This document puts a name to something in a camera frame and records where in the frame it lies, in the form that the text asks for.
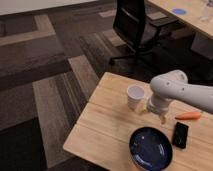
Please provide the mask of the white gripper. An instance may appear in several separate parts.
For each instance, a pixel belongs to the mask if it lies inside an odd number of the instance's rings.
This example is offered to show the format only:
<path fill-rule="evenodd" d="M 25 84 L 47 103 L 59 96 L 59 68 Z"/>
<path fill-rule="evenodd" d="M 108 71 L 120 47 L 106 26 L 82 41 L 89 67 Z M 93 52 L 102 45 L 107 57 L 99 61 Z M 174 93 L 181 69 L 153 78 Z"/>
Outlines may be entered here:
<path fill-rule="evenodd" d="M 162 98 L 157 95 L 152 95 L 147 101 L 147 108 L 144 107 L 141 110 L 140 114 L 147 114 L 150 111 L 156 115 L 161 115 L 159 117 L 161 120 L 161 124 L 165 124 L 166 117 L 164 115 L 168 112 L 170 103 L 170 99 Z"/>

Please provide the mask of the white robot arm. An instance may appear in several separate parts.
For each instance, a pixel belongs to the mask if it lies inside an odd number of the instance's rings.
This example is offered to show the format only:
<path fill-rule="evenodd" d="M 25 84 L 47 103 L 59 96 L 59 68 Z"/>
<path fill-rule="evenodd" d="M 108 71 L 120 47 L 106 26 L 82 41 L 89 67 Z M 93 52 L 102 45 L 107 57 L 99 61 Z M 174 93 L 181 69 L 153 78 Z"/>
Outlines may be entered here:
<path fill-rule="evenodd" d="M 175 100 L 213 114 L 213 86 L 190 84 L 182 70 L 172 70 L 153 77 L 150 90 L 152 94 L 145 103 L 144 114 L 165 117 Z"/>

